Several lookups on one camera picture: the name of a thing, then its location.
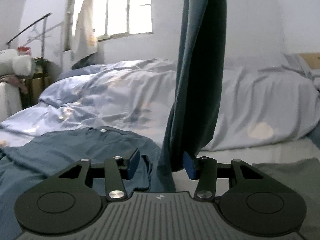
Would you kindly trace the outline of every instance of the handrail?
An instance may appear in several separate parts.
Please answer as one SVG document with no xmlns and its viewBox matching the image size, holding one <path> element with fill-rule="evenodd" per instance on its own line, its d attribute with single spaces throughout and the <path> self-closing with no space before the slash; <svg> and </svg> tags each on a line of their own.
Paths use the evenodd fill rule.
<svg viewBox="0 0 320 240">
<path fill-rule="evenodd" d="M 21 33 L 25 32 L 27 29 L 29 29 L 30 27 L 32 27 L 33 25 L 35 25 L 36 23 L 40 22 L 43 19 L 46 19 L 47 17 L 49 17 L 51 15 L 51 13 L 48 13 L 44 16 L 42 16 L 40 19 L 36 20 L 34 23 L 30 24 L 27 28 L 25 28 L 23 31 L 19 32 L 16 36 L 14 36 L 11 40 L 9 40 L 6 45 L 9 45 L 11 43 L 11 41 L 13 41 L 16 37 L 18 37 Z"/>
</svg>

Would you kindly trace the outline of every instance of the silver screw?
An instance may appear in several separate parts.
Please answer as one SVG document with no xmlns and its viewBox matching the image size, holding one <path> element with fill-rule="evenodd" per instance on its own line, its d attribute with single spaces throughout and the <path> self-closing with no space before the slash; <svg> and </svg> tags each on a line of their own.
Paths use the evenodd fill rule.
<svg viewBox="0 0 320 240">
<path fill-rule="evenodd" d="M 201 199 L 209 199 L 212 197 L 212 192 L 209 190 L 201 190 L 197 192 L 197 196 Z"/>
<path fill-rule="evenodd" d="M 109 197 L 111 198 L 122 198 L 124 196 L 124 192 L 121 190 L 113 190 L 109 193 Z"/>
</svg>

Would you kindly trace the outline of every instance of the white bed sheet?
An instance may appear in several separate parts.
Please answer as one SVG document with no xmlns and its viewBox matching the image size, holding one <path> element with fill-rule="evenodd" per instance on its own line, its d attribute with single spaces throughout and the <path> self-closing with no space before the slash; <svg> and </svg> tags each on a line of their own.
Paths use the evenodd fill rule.
<svg viewBox="0 0 320 240">
<path fill-rule="evenodd" d="M 320 160 L 320 150 L 309 138 L 274 145 L 251 147 L 217 152 L 201 151 L 197 157 L 208 156 L 218 163 L 230 163 L 233 159 L 241 159 L 252 163 L 292 163 L 302 159 L 316 157 Z M 185 170 L 174 172 L 173 179 L 177 191 L 189 191 L 194 195 L 198 181 L 188 178 Z M 228 179 L 217 179 L 216 196 L 223 195 L 229 189 Z"/>
</svg>

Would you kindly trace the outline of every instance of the crumpled blanket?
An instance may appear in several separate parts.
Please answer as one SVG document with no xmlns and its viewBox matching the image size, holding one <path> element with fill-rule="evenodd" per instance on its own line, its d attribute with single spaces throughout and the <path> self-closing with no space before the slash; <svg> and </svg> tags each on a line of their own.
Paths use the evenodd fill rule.
<svg viewBox="0 0 320 240">
<path fill-rule="evenodd" d="M 20 88 L 21 92 L 25 95 L 28 93 L 28 88 L 24 84 L 24 79 L 19 78 L 13 74 L 1 76 L 0 82 L 7 82 L 13 85 L 14 87 Z"/>
</svg>

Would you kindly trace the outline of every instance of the circular cap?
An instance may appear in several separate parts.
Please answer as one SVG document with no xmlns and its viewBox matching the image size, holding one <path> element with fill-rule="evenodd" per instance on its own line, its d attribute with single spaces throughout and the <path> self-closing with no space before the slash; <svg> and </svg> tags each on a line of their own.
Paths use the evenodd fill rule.
<svg viewBox="0 0 320 240">
<path fill-rule="evenodd" d="M 197 192 L 197 196 L 201 199 L 209 199 L 212 197 L 212 192 L 209 190 L 201 190 Z"/>
<path fill-rule="evenodd" d="M 65 192 L 51 192 L 42 195 L 37 202 L 38 207 L 47 213 L 61 213 L 72 208 L 75 198 Z"/>
<path fill-rule="evenodd" d="M 258 192 L 247 198 L 247 205 L 255 212 L 272 214 L 283 208 L 284 201 L 276 194 Z"/>
<path fill-rule="evenodd" d="M 124 196 L 124 192 L 121 190 L 113 190 L 109 193 L 109 197 L 111 198 L 122 198 Z"/>
</svg>

